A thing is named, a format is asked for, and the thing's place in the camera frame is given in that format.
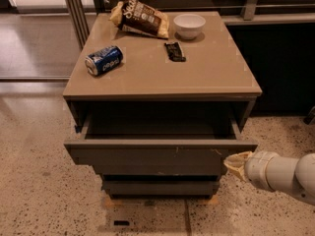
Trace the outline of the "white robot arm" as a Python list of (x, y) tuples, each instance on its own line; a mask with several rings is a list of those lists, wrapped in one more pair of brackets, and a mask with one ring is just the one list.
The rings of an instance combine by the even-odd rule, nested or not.
[(230, 173), (255, 188), (282, 192), (315, 205), (315, 154), (300, 158), (270, 151), (245, 151), (228, 156), (223, 164)]

